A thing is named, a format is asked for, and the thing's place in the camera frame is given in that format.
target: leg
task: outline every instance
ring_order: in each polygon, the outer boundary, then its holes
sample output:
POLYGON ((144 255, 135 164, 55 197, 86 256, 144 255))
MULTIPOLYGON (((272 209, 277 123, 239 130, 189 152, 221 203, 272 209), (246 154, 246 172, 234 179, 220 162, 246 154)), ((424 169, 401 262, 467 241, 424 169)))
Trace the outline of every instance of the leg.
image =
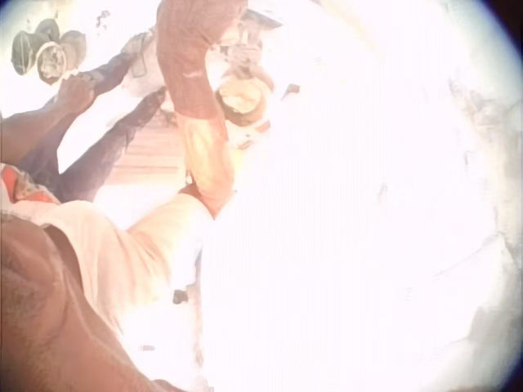
POLYGON ((55 196, 63 203, 74 200, 92 202, 105 183, 114 164, 122 156, 135 134, 156 114, 163 103, 165 89, 149 94, 127 116, 119 120, 78 161, 58 179, 55 196))
MULTIPOLYGON (((95 83, 95 98, 117 87, 123 81, 131 63, 132 56, 119 54, 113 57, 106 65, 90 71, 89 74, 95 83)), ((21 170, 28 172, 36 183, 45 185, 51 192, 54 192, 60 176, 56 151, 71 124, 82 113, 72 114, 56 124, 42 143, 28 153, 20 163, 21 170)))

